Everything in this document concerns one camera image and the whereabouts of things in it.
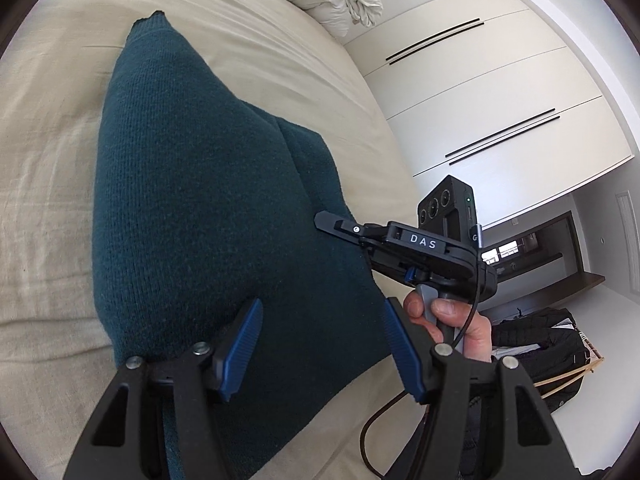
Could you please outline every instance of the white cabinet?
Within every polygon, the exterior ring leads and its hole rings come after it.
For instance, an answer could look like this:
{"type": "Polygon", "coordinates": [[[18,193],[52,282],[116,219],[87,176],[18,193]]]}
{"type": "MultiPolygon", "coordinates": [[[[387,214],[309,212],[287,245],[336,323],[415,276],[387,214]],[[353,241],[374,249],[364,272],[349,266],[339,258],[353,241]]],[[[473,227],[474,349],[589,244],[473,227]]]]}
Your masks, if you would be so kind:
{"type": "Polygon", "coordinates": [[[600,95],[565,47],[478,76],[388,123],[415,175],[600,95]]]}
{"type": "Polygon", "coordinates": [[[365,81],[389,119],[479,75],[564,46],[538,15],[523,10],[386,64],[365,81]]]}
{"type": "Polygon", "coordinates": [[[387,57],[415,43],[437,40],[478,22],[526,9],[520,0],[434,0],[382,23],[345,48],[360,73],[367,75],[386,64],[387,57]]]}
{"type": "Polygon", "coordinates": [[[427,195],[452,174],[474,189],[478,222],[489,226],[585,184],[630,158],[628,143],[604,97],[559,119],[508,136],[415,177],[427,195]]]}

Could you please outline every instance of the white floor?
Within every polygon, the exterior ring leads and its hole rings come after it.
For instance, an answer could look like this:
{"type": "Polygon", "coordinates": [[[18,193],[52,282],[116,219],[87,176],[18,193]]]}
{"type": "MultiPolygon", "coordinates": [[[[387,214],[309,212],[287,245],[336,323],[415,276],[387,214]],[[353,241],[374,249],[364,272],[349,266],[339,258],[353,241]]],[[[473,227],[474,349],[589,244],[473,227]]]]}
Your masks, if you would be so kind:
{"type": "Polygon", "coordinates": [[[605,361],[554,413],[583,474],[615,462],[640,420],[640,305],[604,284],[565,306],[605,361]]]}

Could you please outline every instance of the bed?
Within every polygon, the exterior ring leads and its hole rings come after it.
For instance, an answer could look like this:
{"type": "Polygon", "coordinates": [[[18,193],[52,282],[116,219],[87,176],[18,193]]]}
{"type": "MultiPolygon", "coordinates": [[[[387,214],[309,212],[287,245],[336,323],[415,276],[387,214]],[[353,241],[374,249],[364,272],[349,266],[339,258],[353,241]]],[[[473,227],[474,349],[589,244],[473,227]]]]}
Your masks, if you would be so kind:
{"type": "MultiPolygon", "coordinates": [[[[416,221],[419,197],[366,83],[285,0],[39,0],[0,59],[0,422],[38,480],[62,478],[114,373],[92,298],[97,129],[130,26],[156,9],[238,97],[323,136],[357,219],[416,221]]],[[[405,293],[379,279],[388,295],[405,293]]],[[[255,478],[367,478],[357,433],[401,389],[381,362],[255,478]],[[319,432],[332,444],[306,454],[319,432]]],[[[421,412],[401,411],[393,425],[406,442],[421,412]]],[[[372,432],[367,447],[384,467],[402,443],[372,432]]]]}

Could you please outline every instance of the silver bolt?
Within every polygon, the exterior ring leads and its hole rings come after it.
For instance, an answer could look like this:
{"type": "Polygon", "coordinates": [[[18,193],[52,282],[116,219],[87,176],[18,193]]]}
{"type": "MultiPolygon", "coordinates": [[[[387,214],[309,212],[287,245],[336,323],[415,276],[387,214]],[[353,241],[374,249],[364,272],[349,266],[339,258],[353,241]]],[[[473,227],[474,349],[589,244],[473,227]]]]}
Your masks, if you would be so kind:
{"type": "Polygon", "coordinates": [[[133,357],[127,359],[126,365],[129,370],[135,370],[136,368],[140,368],[140,365],[143,362],[145,362],[145,360],[142,357],[134,355],[133,357]]]}
{"type": "Polygon", "coordinates": [[[507,357],[502,359],[502,364],[509,370],[515,370],[518,367],[519,362],[514,356],[507,355],[507,357]]]}
{"type": "Polygon", "coordinates": [[[446,343],[438,343],[434,349],[436,351],[436,354],[443,357],[453,354],[453,348],[451,348],[451,345],[448,345],[446,343]]]}
{"type": "Polygon", "coordinates": [[[205,343],[204,341],[200,341],[199,343],[196,343],[195,345],[193,345],[193,353],[196,355],[208,354],[209,350],[211,350],[211,347],[209,346],[208,343],[205,343]]]}

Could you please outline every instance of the window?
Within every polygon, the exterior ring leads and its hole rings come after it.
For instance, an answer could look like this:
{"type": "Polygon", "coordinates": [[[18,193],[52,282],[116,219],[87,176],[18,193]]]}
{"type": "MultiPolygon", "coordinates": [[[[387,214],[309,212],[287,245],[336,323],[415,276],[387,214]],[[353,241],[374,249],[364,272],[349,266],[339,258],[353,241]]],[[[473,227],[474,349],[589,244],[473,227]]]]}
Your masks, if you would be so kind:
{"type": "Polygon", "coordinates": [[[487,265],[495,264],[500,261],[500,258],[498,258],[498,251],[496,249],[482,253],[482,259],[487,265]]]}
{"type": "Polygon", "coordinates": [[[498,247],[498,250],[500,251],[500,257],[506,258],[507,256],[518,252],[518,242],[514,240],[513,242],[509,242],[502,247],[498,247]]]}

